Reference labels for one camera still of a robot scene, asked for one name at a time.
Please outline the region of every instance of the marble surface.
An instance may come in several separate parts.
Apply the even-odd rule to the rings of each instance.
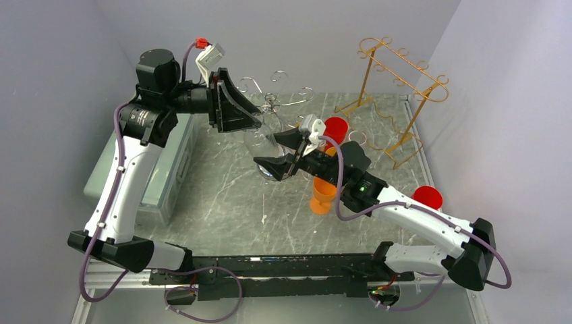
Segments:
[[[336,105],[356,100],[358,94],[321,93],[313,100],[282,107],[279,113],[294,118],[315,113],[322,119],[334,115]],[[299,100],[282,94],[282,103]],[[397,94],[375,94],[380,112],[393,115],[400,129],[409,120]],[[253,103],[262,104],[259,96]],[[390,147],[398,140],[391,119],[377,115],[372,104],[354,111],[351,121],[365,130],[376,146]],[[210,129],[206,116],[198,116],[198,138],[187,178],[183,183],[170,225],[138,224],[136,235],[186,246],[195,255],[319,254],[373,252],[381,241],[423,245],[427,241],[384,221],[361,217],[339,221],[333,209],[318,216],[309,208],[312,182],[301,172],[283,182],[264,181],[244,143],[236,135]],[[427,184],[420,158],[411,158],[393,170],[393,161],[369,146],[369,172],[410,195]],[[403,159],[416,150],[412,141],[396,150]],[[351,212],[342,207],[344,215]]]

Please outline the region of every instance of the gray wall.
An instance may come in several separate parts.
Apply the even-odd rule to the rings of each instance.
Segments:
[[[483,293],[493,323],[572,322],[571,13],[570,1],[462,1],[430,60],[451,77],[451,97],[418,122],[435,183],[448,212],[493,222],[513,273],[510,290]]]
[[[67,235],[135,76],[90,0],[0,1],[0,323],[69,323],[81,254]]]
[[[318,92],[360,91],[367,61],[359,41],[391,35],[394,45],[411,49],[415,62],[428,59],[460,0],[96,0],[132,64],[144,51],[164,47],[181,59],[196,37],[220,43],[220,62],[239,80],[251,76],[263,91],[276,91],[270,75],[285,70],[292,85]],[[382,60],[412,84],[419,75],[387,50]],[[189,76],[198,78],[194,63]],[[368,91],[405,91],[388,72],[371,75]]]

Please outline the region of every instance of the gray marble countertop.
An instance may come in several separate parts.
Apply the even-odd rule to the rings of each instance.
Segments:
[[[357,97],[316,94],[307,103],[280,108],[279,113],[285,117],[315,113],[325,119],[334,115],[336,105],[346,105]],[[279,98],[286,103],[299,100],[299,95],[282,94]],[[374,98],[380,112],[393,115],[398,128],[404,130],[409,119],[399,95],[375,94]],[[251,100],[262,104],[260,97]],[[390,147],[398,140],[391,119],[378,116],[371,104],[350,117],[376,146]],[[373,252],[382,241],[428,244],[383,219],[361,217],[344,222],[333,209],[327,215],[313,214],[309,207],[312,182],[302,172],[282,182],[264,181],[244,143],[232,134],[218,134],[208,126],[206,117],[198,118],[198,138],[171,223],[167,227],[140,224],[136,235],[186,246],[194,255],[352,253]],[[364,150],[372,160],[369,172],[404,194],[427,184],[418,155],[393,170],[393,161],[385,153],[367,145]],[[415,150],[409,141],[395,154],[403,159]],[[345,207],[342,212],[351,214]]]

